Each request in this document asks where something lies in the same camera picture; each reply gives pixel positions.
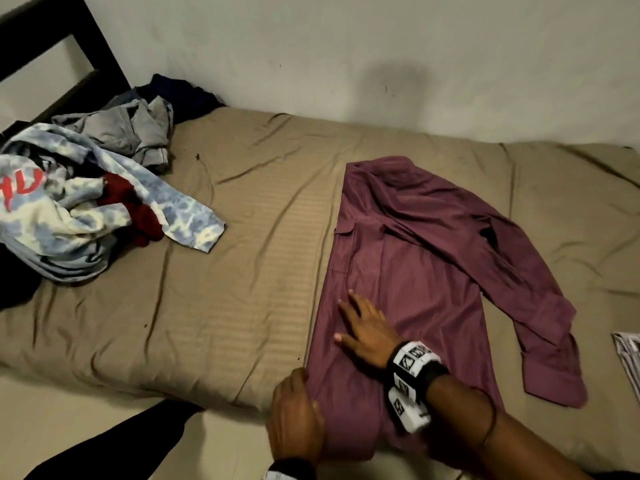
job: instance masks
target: bed frame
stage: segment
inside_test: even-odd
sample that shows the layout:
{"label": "bed frame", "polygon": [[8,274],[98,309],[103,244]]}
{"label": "bed frame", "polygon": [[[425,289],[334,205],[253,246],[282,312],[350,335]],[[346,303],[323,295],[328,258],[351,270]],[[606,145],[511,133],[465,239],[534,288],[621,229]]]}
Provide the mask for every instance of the bed frame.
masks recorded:
{"label": "bed frame", "polygon": [[31,0],[0,16],[0,81],[69,35],[76,39],[93,70],[34,120],[16,121],[2,131],[0,144],[56,114],[96,111],[131,88],[84,0]]}

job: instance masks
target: blue and white tie-dye sweatshirt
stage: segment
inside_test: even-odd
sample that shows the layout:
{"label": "blue and white tie-dye sweatshirt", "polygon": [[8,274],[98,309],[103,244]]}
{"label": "blue and white tie-dye sweatshirt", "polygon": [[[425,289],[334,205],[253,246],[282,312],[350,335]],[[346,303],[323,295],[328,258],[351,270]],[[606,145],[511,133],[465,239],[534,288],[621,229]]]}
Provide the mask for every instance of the blue and white tie-dye sweatshirt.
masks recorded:
{"label": "blue and white tie-dye sweatshirt", "polygon": [[128,180],[172,240],[209,252],[224,232],[211,209],[135,161],[39,123],[0,152],[0,241],[47,278],[78,282],[101,273],[115,244],[111,233],[131,224],[123,204],[95,204],[102,178],[74,177],[74,167],[85,162]]}

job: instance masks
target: maroon cloth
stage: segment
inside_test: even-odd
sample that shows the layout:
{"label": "maroon cloth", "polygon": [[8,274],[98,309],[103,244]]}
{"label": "maroon cloth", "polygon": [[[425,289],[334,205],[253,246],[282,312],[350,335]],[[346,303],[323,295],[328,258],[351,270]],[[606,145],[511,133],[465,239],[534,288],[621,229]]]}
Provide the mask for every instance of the maroon cloth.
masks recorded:
{"label": "maroon cloth", "polygon": [[158,218],[151,207],[142,203],[133,185],[126,179],[115,173],[105,173],[103,178],[106,183],[97,202],[98,205],[123,203],[131,216],[131,225],[117,229],[114,234],[118,243],[132,243],[144,248],[149,241],[160,241],[164,232]]}
{"label": "maroon cloth", "polygon": [[334,344],[333,334],[346,331],[337,300],[348,289],[370,298],[403,337],[423,341],[455,377],[502,407],[484,293],[514,322],[525,390],[576,408],[587,401],[570,334],[575,309],[522,229],[405,157],[348,164],[307,361],[308,391],[327,421],[328,458],[369,459],[381,438],[420,450],[435,436],[432,426],[422,435],[399,434],[382,384]]}

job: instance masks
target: hand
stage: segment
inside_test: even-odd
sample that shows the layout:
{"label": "hand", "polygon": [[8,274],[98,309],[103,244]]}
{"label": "hand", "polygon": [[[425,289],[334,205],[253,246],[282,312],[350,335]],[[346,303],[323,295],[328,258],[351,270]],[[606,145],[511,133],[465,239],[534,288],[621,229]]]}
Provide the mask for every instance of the hand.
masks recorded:
{"label": "hand", "polygon": [[316,466],[326,427],[318,403],[309,399],[307,377],[306,370],[295,369],[278,384],[267,432],[274,460],[301,458]]}
{"label": "hand", "polygon": [[347,333],[336,333],[334,340],[371,365],[385,369],[389,357],[403,339],[389,325],[384,313],[367,298],[349,290],[349,300],[356,304],[360,313],[342,300],[338,300],[338,307],[351,325],[355,339]]}

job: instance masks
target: white wall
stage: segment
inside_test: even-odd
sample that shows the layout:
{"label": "white wall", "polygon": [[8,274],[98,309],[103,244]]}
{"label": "white wall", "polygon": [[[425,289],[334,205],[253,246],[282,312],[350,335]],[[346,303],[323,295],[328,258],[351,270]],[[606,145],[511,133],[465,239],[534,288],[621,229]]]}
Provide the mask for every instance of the white wall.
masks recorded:
{"label": "white wall", "polygon": [[86,0],[133,84],[490,141],[640,148],[640,0]]}
{"label": "white wall", "polygon": [[[0,13],[27,1],[0,0]],[[29,28],[25,27],[24,33],[16,36],[28,36],[28,33]],[[0,82],[0,130],[7,128],[15,120],[34,119],[91,70],[91,64],[73,37],[60,41]]]}

